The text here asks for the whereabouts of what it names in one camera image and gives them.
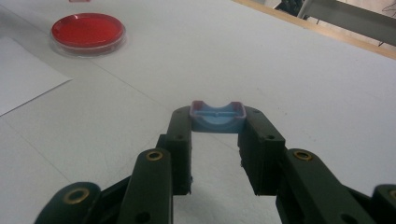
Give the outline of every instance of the red petri dish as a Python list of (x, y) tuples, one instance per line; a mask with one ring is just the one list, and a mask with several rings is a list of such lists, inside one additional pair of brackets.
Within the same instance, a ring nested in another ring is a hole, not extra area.
[(55, 22), (51, 36), (58, 49), (75, 55), (100, 55), (117, 49), (125, 28), (114, 17), (100, 13), (80, 13)]

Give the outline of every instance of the white tabletop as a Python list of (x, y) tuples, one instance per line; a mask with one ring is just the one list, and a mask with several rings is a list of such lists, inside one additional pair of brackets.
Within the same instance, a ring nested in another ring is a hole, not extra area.
[[(80, 12), (118, 18), (126, 45), (95, 59), (54, 52), (52, 24)], [(225, 0), (1, 0), (0, 36), (73, 78), (0, 117), (0, 223), (33, 223), (70, 183), (130, 175), (193, 100), (260, 109), (287, 147), (353, 189), (396, 183), (392, 59)], [(192, 138), (192, 195), (175, 197), (175, 223), (280, 223), (275, 198), (253, 194), (236, 135)]]

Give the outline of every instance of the petri dish lid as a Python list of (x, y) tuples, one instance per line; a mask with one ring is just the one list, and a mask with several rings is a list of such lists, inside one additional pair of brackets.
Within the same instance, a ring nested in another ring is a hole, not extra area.
[(56, 21), (51, 37), (59, 50), (75, 55), (101, 55), (117, 49), (125, 38), (125, 28), (114, 17), (100, 13), (80, 13)]

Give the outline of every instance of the paper sheet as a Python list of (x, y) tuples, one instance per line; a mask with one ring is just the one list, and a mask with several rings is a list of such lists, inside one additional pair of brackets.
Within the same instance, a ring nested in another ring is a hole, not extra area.
[(8, 37), (0, 37), (0, 116), (70, 80)]

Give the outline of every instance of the brass screw hole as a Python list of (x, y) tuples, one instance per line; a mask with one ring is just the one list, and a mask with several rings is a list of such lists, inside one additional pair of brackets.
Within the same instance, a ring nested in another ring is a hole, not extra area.
[(90, 195), (90, 191), (85, 188), (77, 188), (72, 189), (64, 195), (64, 203), (67, 204), (76, 204), (84, 201), (88, 195)]
[(396, 189), (391, 190), (391, 191), (389, 192), (389, 194), (390, 194), (390, 197), (392, 197), (393, 199), (396, 200)]
[(162, 158), (163, 158), (163, 154), (160, 151), (150, 151), (146, 155), (146, 159), (148, 159), (148, 161), (158, 161)]
[(304, 151), (295, 151), (294, 156), (301, 161), (311, 161), (313, 159), (311, 154)]

